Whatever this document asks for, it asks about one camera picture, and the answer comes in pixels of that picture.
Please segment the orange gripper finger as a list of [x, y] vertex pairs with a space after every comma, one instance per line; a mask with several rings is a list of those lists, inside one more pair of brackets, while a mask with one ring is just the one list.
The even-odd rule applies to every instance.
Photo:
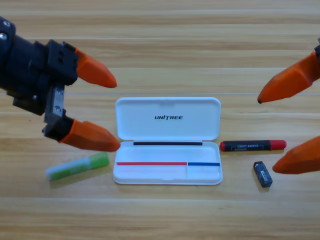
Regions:
[[69, 133], [59, 141], [82, 150], [116, 152], [121, 144], [106, 128], [73, 119]]
[[298, 175], [320, 170], [320, 137], [317, 136], [289, 150], [272, 170], [279, 174]]

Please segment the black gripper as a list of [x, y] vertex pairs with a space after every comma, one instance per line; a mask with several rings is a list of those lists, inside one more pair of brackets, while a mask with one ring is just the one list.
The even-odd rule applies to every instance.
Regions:
[[20, 36], [0, 51], [0, 87], [13, 97], [13, 105], [44, 116], [45, 137], [61, 141], [71, 131], [73, 119], [64, 109], [65, 86], [77, 78], [106, 88], [117, 80], [100, 61], [79, 48], [50, 40], [31, 43]]
[[309, 88], [319, 78], [320, 44], [310, 55], [273, 76], [261, 90], [257, 101], [262, 104], [291, 98]]

